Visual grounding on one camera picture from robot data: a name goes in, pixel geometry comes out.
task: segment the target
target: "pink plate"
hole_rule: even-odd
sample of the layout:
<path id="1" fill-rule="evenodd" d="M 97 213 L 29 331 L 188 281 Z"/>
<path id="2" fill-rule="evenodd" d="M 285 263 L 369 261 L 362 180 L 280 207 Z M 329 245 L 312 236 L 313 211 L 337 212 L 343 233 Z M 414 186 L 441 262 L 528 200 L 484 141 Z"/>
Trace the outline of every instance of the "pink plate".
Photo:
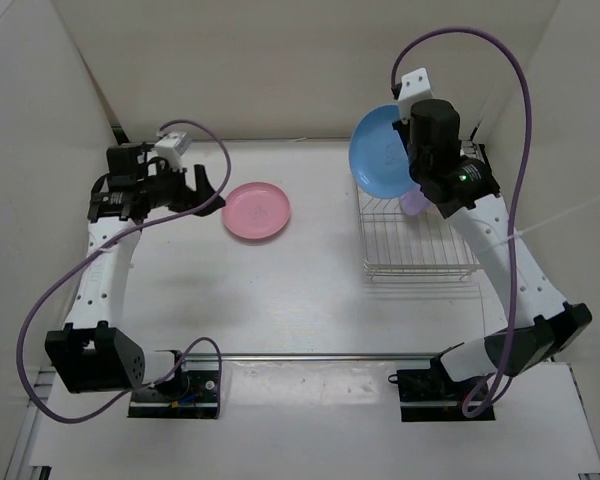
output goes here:
<path id="1" fill-rule="evenodd" d="M 222 209 L 222 221 L 233 234 L 262 240 L 278 233 L 289 221 L 289 199 L 275 185 L 245 183 L 233 190 Z"/>

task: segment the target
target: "dish rack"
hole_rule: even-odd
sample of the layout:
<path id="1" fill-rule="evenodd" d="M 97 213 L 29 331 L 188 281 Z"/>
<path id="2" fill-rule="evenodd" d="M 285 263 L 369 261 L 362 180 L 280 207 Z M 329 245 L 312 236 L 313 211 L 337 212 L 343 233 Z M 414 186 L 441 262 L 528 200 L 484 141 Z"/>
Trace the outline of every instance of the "dish rack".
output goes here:
<path id="1" fill-rule="evenodd" d="M 467 156 L 480 158 L 472 143 L 463 143 L 463 149 Z M 434 208 L 410 217 L 397 198 L 380 199 L 356 190 L 364 269 L 371 280 L 462 279 L 480 268 L 467 243 Z"/>

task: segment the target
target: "white wall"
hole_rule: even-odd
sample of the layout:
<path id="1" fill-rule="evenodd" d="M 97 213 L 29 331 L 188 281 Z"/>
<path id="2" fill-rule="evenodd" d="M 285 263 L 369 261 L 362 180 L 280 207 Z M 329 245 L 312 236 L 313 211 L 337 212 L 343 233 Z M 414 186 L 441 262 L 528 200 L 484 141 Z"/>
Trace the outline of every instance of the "white wall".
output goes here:
<path id="1" fill-rule="evenodd" d="M 84 252 L 89 187 L 111 142 L 50 1 L 7 6 L 0 0 L 0 479 L 26 405 L 14 360 L 18 330 L 35 299 Z M 65 302 L 53 298 L 32 330 L 32 372 Z"/>
<path id="2" fill-rule="evenodd" d="M 54 0 L 132 140 L 182 116 L 227 138 L 348 137 L 392 102 L 391 66 L 418 35 L 482 27 L 524 61 L 557 1 Z M 423 64 L 464 136 L 504 104 L 513 78 L 493 47 L 466 36 L 431 40 L 401 72 Z"/>
<path id="3" fill-rule="evenodd" d="M 600 0 L 562 0 L 530 62 L 534 139 L 518 227 L 600 194 Z M 518 169 L 522 108 L 512 98 L 487 144 L 506 194 Z M 573 362 L 600 451 L 600 202 L 531 232 L 527 241 L 594 323 L 564 354 Z"/>

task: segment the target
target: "plate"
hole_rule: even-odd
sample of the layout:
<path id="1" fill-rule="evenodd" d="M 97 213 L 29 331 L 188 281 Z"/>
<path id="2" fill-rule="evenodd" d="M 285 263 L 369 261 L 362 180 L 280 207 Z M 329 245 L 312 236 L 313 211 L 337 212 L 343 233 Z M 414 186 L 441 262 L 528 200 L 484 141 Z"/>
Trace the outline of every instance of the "plate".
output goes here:
<path id="1" fill-rule="evenodd" d="M 222 209 L 227 229 L 247 240 L 275 235 L 289 221 L 291 204 L 285 193 L 264 182 L 246 183 L 233 190 Z"/>
<path id="2" fill-rule="evenodd" d="M 400 118 L 396 105 L 371 110 L 360 121 L 349 145 L 349 168 L 358 186 L 377 198 L 397 198 L 416 186 L 409 158 L 391 125 Z"/>

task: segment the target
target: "blue plate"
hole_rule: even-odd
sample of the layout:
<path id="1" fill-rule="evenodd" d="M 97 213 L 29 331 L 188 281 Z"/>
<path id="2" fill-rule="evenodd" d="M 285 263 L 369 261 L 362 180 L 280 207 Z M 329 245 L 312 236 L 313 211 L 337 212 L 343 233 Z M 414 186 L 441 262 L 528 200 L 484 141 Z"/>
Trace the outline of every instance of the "blue plate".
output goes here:
<path id="1" fill-rule="evenodd" d="M 349 145 L 349 168 L 356 183 L 377 198 L 396 198 L 416 186 L 409 158 L 391 124 L 400 118 L 396 105 L 371 110 L 360 121 Z"/>

